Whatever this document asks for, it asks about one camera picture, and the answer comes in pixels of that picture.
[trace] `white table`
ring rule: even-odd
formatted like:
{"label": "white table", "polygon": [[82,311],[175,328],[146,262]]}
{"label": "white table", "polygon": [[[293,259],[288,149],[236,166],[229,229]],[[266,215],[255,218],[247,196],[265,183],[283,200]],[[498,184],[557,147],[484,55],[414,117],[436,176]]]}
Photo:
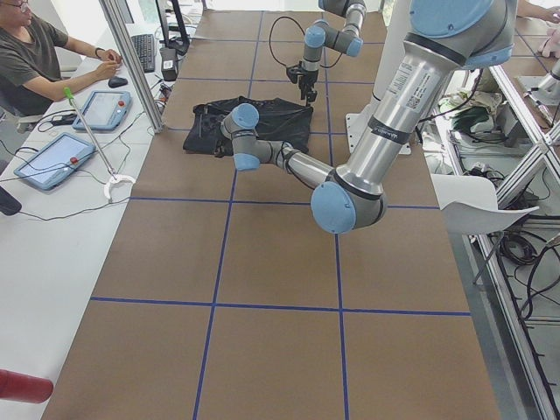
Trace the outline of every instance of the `white table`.
{"label": "white table", "polygon": [[[149,30],[146,28],[135,25],[129,31],[135,34],[153,33],[155,30],[153,26]],[[98,45],[105,48],[113,46],[110,33],[104,35]],[[84,74],[98,65],[96,59],[85,59],[76,74]],[[158,81],[155,75],[158,73],[146,74],[150,86]],[[130,79],[124,67],[117,75]],[[76,94],[76,101],[83,104],[93,90],[109,90],[107,81],[95,83]],[[143,112],[142,103],[131,83],[119,87],[119,90],[131,92],[132,106],[115,132],[97,136],[101,144],[113,141]],[[70,108],[68,101],[57,102],[47,114]],[[74,132],[71,126],[55,127],[46,133],[34,130],[24,146],[40,149],[65,131]],[[89,141],[87,134],[79,136]],[[130,147],[130,154],[119,173],[138,176],[152,136],[148,118],[141,115],[122,137]],[[117,169],[128,149],[117,140],[104,151]],[[25,158],[26,153],[21,151],[18,155]],[[14,158],[0,179],[15,178],[13,170],[21,162]],[[103,183],[109,179],[99,154],[89,159],[81,169],[92,172]],[[44,218],[107,204],[103,184],[85,172],[73,174],[50,192],[41,192],[20,179],[3,182],[2,187],[22,203],[24,212]],[[129,197],[131,188],[129,183],[113,187],[113,200]],[[0,214],[0,368],[57,381],[126,202],[64,220],[42,221],[22,214],[11,217]],[[45,406],[46,402],[29,404],[0,400],[0,418],[39,419]]]}

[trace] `red cylinder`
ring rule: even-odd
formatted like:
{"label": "red cylinder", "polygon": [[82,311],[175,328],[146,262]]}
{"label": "red cylinder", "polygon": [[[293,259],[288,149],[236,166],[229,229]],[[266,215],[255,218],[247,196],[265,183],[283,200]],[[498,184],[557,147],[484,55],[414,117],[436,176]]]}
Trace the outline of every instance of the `red cylinder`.
{"label": "red cylinder", "polygon": [[0,398],[21,403],[42,403],[53,393],[48,379],[0,369]]}

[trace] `tablet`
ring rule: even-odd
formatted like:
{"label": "tablet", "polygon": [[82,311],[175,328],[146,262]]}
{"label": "tablet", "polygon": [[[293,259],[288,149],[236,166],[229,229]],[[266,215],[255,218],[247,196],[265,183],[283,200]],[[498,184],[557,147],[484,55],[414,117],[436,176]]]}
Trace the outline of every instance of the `tablet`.
{"label": "tablet", "polygon": [[72,175],[95,152],[95,146],[69,133],[62,133],[14,174],[39,190],[50,190]]}
{"label": "tablet", "polygon": [[[91,130],[112,131],[122,121],[131,102],[130,92],[95,90],[81,109]],[[72,124],[74,130],[85,130],[80,118]]]}

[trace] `person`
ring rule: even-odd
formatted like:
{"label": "person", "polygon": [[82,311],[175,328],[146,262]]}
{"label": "person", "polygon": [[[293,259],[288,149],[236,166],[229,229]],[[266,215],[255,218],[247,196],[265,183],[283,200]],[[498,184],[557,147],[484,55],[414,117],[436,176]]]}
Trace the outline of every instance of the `person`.
{"label": "person", "polygon": [[[97,58],[92,72],[62,80],[54,47]],[[42,115],[51,103],[116,74],[122,57],[69,37],[32,13],[28,0],[0,0],[0,91],[22,116]]]}
{"label": "person", "polygon": [[528,0],[518,0],[517,16],[521,18],[537,18],[553,24],[560,23],[560,7],[544,7],[529,3]]}

